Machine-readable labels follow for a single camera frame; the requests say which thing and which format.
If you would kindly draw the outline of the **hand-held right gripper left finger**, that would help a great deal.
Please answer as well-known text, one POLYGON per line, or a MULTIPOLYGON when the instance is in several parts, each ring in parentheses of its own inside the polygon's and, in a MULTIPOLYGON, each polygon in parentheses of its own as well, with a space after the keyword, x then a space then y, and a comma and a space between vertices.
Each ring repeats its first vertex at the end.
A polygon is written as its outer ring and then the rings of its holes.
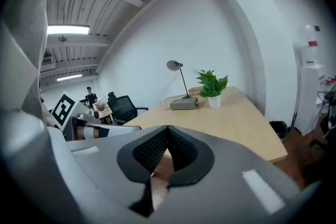
POLYGON ((167 149, 167 126, 149 130, 144 136, 124 145, 117 163, 132 182, 147 183, 167 149))

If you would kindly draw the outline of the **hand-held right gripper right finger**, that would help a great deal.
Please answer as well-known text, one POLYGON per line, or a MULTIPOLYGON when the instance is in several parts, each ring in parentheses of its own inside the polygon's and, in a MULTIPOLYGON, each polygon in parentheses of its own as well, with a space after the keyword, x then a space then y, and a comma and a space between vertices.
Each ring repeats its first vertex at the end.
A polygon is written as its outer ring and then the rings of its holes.
POLYGON ((169 178, 169 187, 184 187, 198 183, 214 165, 214 153, 204 142, 178 130, 167 127, 167 149, 174 173, 169 178))

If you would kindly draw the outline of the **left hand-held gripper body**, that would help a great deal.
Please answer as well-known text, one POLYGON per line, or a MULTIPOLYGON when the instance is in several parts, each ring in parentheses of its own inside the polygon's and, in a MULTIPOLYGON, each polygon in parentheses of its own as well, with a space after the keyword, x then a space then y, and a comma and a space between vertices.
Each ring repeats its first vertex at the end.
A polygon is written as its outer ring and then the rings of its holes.
POLYGON ((116 136, 138 131, 139 126, 118 126, 101 124, 99 113, 84 106, 64 91, 51 110, 51 116, 62 131, 66 141, 116 136))

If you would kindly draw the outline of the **green plant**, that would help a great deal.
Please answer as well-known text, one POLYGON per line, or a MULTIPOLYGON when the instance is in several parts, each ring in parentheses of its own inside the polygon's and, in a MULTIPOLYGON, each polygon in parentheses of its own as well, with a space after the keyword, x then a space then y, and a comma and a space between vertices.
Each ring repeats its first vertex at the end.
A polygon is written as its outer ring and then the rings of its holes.
POLYGON ((221 93, 227 87, 228 76, 217 78, 214 75, 214 70, 201 70, 198 74, 199 76, 196 78, 199 80, 199 84, 203 86, 199 93, 200 96, 208 99, 210 108, 220 108, 221 93))

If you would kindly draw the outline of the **person's left forearm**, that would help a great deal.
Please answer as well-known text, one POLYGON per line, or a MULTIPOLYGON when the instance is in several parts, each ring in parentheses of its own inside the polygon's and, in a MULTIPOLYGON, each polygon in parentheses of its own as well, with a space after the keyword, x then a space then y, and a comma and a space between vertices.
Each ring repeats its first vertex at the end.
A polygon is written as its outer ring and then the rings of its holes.
POLYGON ((49 127, 55 127, 56 123, 54 121, 54 118, 51 116, 50 112, 48 111, 47 107, 44 104, 45 100, 43 98, 43 94, 41 90, 39 90, 39 94, 40 94, 41 108, 42 108, 45 123, 49 127))

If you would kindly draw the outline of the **long ceiling light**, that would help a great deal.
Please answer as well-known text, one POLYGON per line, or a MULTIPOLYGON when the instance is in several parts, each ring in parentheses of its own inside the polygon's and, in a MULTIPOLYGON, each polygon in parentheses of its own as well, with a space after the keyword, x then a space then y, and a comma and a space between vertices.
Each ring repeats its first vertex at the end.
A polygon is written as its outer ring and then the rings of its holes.
POLYGON ((48 25, 47 34, 89 34, 90 27, 83 25, 48 25))
POLYGON ((81 77, 82 77, 82 74, 76 74, 76 75, 72 75, 72 76, 57 78, 57 82, 71 80, 71 79, 76 79, 76 78, 81 78, 81 77))

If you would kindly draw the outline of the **grey rectangular speaker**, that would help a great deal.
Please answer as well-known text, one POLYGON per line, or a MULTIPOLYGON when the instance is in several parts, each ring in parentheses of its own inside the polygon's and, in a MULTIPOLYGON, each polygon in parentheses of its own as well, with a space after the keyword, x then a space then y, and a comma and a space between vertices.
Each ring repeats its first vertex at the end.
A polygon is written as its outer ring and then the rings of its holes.
POLYGON ((170 103, 171 110, 193 110, 198 105, 198 98, 176 99, 170 103))

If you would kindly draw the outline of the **black mesh office chair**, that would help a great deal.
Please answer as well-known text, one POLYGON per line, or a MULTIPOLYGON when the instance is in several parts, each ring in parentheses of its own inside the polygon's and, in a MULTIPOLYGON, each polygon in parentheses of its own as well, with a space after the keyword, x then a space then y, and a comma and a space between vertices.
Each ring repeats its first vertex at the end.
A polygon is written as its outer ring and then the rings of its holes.
POLYGON ((128 95, 109 98, 107 102, 112 111, 113 119, 116 125, 124 125, 138 116, 139 110, 148 111, 149 108, 136 108, 128 95))

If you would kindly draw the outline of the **black desk lamp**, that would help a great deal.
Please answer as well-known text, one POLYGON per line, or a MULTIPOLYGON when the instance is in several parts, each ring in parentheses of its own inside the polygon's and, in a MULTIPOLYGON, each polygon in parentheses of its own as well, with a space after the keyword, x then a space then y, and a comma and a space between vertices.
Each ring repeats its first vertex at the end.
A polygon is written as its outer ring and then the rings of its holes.
POLYGON ((185 79, 184 79, 184 76, 183 76, 183 72, 182 72, 182 67, 183 67, 183 64, 180 63, 180 62, 177 62, 175 60, 169 60, 167 63, 166 63, 166 67, 170 70, 170 71, 179 71, 180 74, 181 74, 181 77, 182 77, 182 80, 183 80, 183 84, 184 84, 184 89, 185 89, 185 92, 186 92, 186 95, 183 97, 183 99, 187 99, 187 98, 190 98, 191 96, 189 95, 188 93, 188 90, 186 88, 186 84, 185 84, 185 79))

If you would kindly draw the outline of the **black trash bin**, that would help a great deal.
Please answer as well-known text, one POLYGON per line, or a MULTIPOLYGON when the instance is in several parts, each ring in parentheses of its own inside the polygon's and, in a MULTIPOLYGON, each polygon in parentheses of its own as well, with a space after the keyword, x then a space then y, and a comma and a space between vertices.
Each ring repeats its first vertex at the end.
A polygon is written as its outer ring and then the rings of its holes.
POLYGON ((270 121, 269 124, 281 140, 285 138, 288 127, 284 121, 270 121))

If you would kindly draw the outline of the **person's grey shirt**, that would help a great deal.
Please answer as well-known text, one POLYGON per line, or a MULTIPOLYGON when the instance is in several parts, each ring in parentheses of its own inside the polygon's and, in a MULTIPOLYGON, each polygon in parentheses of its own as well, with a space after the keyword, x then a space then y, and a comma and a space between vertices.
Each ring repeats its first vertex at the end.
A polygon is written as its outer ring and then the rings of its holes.
POLYGON ((43 120, 39 72, 47 41, 47 0, 6 0, 0 12, 0 109, 43 120))

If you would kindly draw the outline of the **white water dispenser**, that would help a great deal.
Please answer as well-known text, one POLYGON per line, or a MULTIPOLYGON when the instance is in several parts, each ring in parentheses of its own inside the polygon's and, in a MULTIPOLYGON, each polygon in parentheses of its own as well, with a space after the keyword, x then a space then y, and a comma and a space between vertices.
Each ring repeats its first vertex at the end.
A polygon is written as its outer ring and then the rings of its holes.
POLYGON ((316 116, 322 106, 318 92, 324 92, 324 82, 324 65, 301 67, 301 86, 294 127, 302 136, 309 134, 316 125, 316 116))

